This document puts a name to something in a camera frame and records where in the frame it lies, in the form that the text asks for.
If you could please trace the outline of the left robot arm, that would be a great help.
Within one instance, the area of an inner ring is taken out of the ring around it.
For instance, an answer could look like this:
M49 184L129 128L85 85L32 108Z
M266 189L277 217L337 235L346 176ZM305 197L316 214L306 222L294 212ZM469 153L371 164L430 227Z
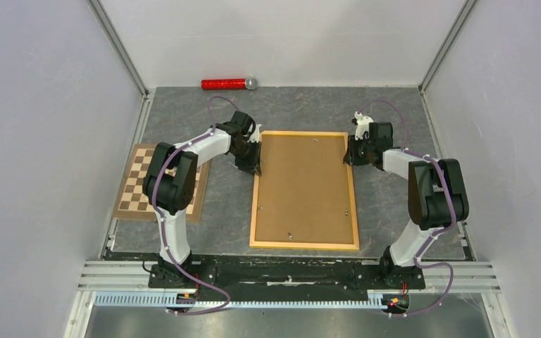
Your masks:
M197 169L216 156L231 154L238 170L259 176L261 146L260 126L241 111L185 142L156 145L142 189L159 226L159 264L174 286L185 287L193 277L192 267L185 263L192 253L186 209L195 192Z

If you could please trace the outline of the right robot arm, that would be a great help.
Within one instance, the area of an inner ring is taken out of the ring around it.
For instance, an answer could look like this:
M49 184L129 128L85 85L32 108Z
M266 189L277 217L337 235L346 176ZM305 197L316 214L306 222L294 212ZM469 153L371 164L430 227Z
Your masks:
M469 202L461 166L456 159L436 159L406 147L394 147L391 123L353 118L344 162L372 165L407 181L409 221L399 238L380 259L380 281L387 287L418 277L425 252L441 234L467 219Z

